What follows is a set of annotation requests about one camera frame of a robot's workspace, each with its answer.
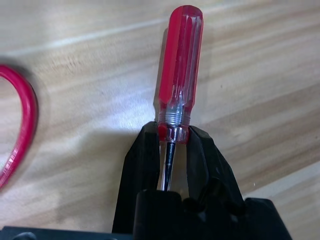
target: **red screwdriver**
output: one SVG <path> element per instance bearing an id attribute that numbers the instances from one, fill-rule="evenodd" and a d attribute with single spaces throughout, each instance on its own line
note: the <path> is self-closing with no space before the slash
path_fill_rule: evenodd
<path id="1" fill-rule="evenodd" d="M 203 26 L 203 14 L 195 6 L 180 6 L 170 16 L 159 89 L 159 139 L 167 142 L 163 191 L 170 190 L 176 143 L 188 142 Z"/>

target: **wooden table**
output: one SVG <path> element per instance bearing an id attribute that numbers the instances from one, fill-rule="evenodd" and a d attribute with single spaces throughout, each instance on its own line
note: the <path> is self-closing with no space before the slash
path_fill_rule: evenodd
<path id="1" fill-rule="evenodd" d="M 213 137 L 244 197 L 270 198 L 295 240 L 316 240 L 320 2 L 277 2 L 192 2 L 204 31 L 191 124 Z M 34 142 L 0 193 L 0 227 L 111 230 L 124 157 L 155 118 L 169 15 L 187 3 L 0 3 L 0 62 L 26 76 L 39 102 Z M 4 162 L 21 112 L 3 79 L 0 112 Z M 184 194 L 177 161 L 175 190 Z"/>

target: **wood grain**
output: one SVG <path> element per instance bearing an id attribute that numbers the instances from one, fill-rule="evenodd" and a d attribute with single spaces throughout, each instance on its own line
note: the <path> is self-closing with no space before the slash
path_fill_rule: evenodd
<path id="1" fill-rule="evenodd" d="M 30 81 L 40 111 L 0 193 L 0 227 L 111 230 L 124 156 L 155 118 L 169 15 L 188 3 L 0 2 L 0 62 Z M 191 124 L 213 137 L 244 197 L 273 200 L 293 239 L 320 239 L 320 2 L 192 4 L 204 32 Z M 2 79 L 0 96 L 3 163 L 21 112 Z"/>

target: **red plastic handle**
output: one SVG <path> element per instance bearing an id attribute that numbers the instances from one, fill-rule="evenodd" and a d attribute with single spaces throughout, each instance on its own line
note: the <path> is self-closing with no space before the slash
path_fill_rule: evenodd
<path id="1" fill-rule="evenodd" d="M 203 14 L 195 6 L 176 8 L 170 17 L 159 88 L 159 137 L 186 143 L 195 104 Z"/>

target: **screwdriver handle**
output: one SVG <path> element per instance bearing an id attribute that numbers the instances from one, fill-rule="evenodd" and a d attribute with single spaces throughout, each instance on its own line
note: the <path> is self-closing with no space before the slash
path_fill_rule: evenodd
<path id="1" fill-rule="evenodd" d="M 180 6 L 170 16 L 159 88 L 161 141 L 180 144 L 188 141 L 203 26 L 203 14 L 195 6 Z"/>

